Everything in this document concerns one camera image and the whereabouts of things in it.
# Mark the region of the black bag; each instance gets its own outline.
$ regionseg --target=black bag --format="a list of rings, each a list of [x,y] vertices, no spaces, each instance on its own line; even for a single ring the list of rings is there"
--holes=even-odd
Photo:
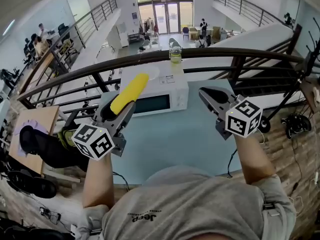
[[[209,47],[211,45],[211,35],[206,36],[206,45]]]
[[[202,28],[201,28],[201,31],[207,31],[207,23],[204,23]]]
[[[206,46],[205,46],[205,40],[200,39],[199,42],[200,42],[199,48],[206,48]]]

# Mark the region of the black cable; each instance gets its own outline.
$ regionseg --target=black cable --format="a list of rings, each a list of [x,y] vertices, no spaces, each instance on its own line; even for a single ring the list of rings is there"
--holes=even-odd
[[[45,208],[46,210],[48,210],[48,213],[44,213],[44,217],[49,220],[52,224],[54,225],[58,225],[58,223],[61,223],[64,228],[71,233],[71,231],[69,229],[67,229],[66,225],[64,223],[61,222],[61,213],[58,213],[58,212],[55,212],[55,211],[51,211],[48,207],[46,207],[43,203],[41,203],[40,201],[38,201],[37,199],[35,199],[34,197],[32,197],[30,194],[26,194],[26,193],[23,193],[25,196],[27,196],[28,198],[31,198],[33,199],[34,201],[36,201],[39,205],[41,205],[43,208]],[[52,217],[55,217],[56,218],[56,221],[53,222],[52,221]]]
[[[297,189],[297,187],[298,187],[298,185],[299,185],[299,182],[303,179],[301,167],[300,167],[300,164],[298,163],[298,160],[297,160],[297,157],[296,157],[296,152],[295,152],[295,148],[294,148],[294,140],[293,140],[293,139],[291,139],[291,146],[292,146],[292,150],[293,150],[293,158],[294,158],[294,161],[296,162],[296,164],[297,164],[298,167],[299,167],[300,179],[294,184],[290,196],[291,196],[291,195],[293,194],[293,192]]]
[[[128,182],[126,181],[125,177],[123,177],[121,174],[119,174],[119,173],[117,173],[117,172],[113,172],[113,175],[119,176],[119,177],[121,177],[121,178],[125,181],[126,191],[129,192],[129,191],[130,191],[129,184],[128,184]]]
[[[230,171],[229,171],[229,167],[230,167],[230,164],[231,164],[231,161],[232,159],[234,158],[235,156],[235,153],[238,151],[238,149],[235,149],[235,151],[233,152],[233,154],[231,155],[230,157],[230,161],[229,161],[229,164],[228,164],[228,179],[231,179],[233,176],[230,174]]]
[[[295,93],[297,93],[297,92],[295,92]],[[300,91],[300,95],[299,95],[299,98],[298,98],[298,101],[300,100],[300,96],[301,96],[301,91]],[[293,96],[293,95],[292,95]],[[297,106],[295,107],[295,109],[294,109],[294,112],[293,113],[296,113],[296,111],[297,111]]]

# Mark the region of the light blue table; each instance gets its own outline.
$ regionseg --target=light blue table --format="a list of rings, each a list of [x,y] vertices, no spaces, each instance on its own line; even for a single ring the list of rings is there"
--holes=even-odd
[[[217,117],[209,112],[199,97],[203,86],[224,87],[231,90],[227,80],[189,82],[186,110],[131,118],[123,130],[127,141],[122,157],[112,155],[113,171],[123,175],[129,184],[143,184],[157,171],[175,166],[197,167],[210,175],[227,173],[235,139],[225,141],[216,131]],[[100,104],[107,103],[117,92],[106,92]],[[241,169],[236,155],[230,171]],[[123,179],[114,177],[114,183]]]

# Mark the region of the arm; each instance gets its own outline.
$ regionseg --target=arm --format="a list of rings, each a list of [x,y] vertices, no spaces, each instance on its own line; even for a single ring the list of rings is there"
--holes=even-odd
[[[106,205],[111,209],[115,204],[114,179],[111,154],[101,160],[89,160],[86,172],[82,205],[84,208]]]
[[[259,142],[252,136],[234,136],[245,182],[252,184],[276,174],[276,170]]]

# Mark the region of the chair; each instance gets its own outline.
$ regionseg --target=chair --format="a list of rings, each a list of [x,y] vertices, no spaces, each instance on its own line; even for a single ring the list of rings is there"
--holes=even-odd
[[[187,26],[185,26],[183,29],[182,29],[182,35],[183,35],[183,40],[185,40],[185,36],[188,37],[188,40],[189,40],[189,28]]]
[[[181,48],[181,45],[177,41],[174,41],[171,48],[173,48],[173,47],[180,47]]]
[[[174,38],[169,39],[169,44],[174,43],[174,42],[176,42],[176,39],[174,39]]]
[[[150,40],[144,40],[142,46],[148,46],[150,45]]]

